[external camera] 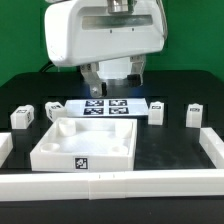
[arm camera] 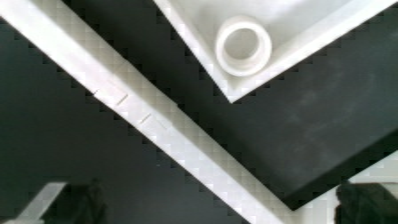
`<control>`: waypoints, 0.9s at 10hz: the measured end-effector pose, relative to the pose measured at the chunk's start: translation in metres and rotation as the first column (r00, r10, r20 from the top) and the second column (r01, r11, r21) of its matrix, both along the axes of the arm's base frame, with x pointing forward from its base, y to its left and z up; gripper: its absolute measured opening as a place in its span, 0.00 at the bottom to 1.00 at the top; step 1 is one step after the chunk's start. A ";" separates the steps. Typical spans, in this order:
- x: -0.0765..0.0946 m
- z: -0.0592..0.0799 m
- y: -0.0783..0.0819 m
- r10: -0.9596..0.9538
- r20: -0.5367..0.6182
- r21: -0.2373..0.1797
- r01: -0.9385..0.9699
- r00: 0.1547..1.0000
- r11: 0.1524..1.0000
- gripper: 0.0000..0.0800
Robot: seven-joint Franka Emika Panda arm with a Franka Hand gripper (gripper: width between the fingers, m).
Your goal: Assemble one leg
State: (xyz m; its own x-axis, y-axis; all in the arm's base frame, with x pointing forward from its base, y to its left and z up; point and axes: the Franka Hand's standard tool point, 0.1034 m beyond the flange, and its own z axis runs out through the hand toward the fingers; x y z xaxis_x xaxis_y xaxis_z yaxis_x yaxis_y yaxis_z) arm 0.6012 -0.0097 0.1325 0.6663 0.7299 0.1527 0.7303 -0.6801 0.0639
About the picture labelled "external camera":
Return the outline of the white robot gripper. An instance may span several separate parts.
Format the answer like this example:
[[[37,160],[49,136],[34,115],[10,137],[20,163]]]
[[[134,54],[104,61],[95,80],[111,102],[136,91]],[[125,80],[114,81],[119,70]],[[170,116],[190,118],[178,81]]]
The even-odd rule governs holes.
[[[62,1],[47,8],[44,25],[49,59],[59,67],[81,65],[93,98],[107,95],[98,62],[131,56],[127,81],[138,87],[144,54],[161,51],[166,40],[161,0],[134,0],[131,11],[118,13],[109,11],[109,0]]]

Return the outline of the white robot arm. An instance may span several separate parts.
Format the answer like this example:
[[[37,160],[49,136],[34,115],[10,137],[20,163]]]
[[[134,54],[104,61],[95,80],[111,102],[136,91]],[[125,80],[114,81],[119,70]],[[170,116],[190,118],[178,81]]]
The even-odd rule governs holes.
[[[57,67],[78,66],[91,96],[111,85],[140,86],[146,55],[163,49],[162,0],[45,0],[45,38]]]

